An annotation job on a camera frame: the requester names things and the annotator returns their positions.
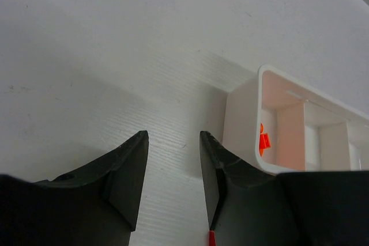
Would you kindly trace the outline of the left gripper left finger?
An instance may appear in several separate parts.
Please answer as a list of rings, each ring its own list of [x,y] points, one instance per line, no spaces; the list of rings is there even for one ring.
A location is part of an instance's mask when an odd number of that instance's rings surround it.
[[[2,245],[128,245],[137,226],[147,131],[64,173],[34,183],[1,175]]]

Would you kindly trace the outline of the orange round lego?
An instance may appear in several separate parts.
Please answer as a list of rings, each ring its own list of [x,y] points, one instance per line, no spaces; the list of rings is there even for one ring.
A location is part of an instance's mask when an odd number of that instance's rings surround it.
[[[270,149],[271,148],[271,143],[270,143],[270,139],[269,139],[269,135],[268,133],[264,132],[264,126],[261,123],[260,124],[260,135],[259,135],[259,154],[262,157],[264,150],[266,149]]]

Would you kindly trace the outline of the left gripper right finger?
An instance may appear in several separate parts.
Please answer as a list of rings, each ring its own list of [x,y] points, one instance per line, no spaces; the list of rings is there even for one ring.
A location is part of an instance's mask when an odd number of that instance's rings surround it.
[[[367,245],[368,172],[265,173],[199,135],[216,245]]]

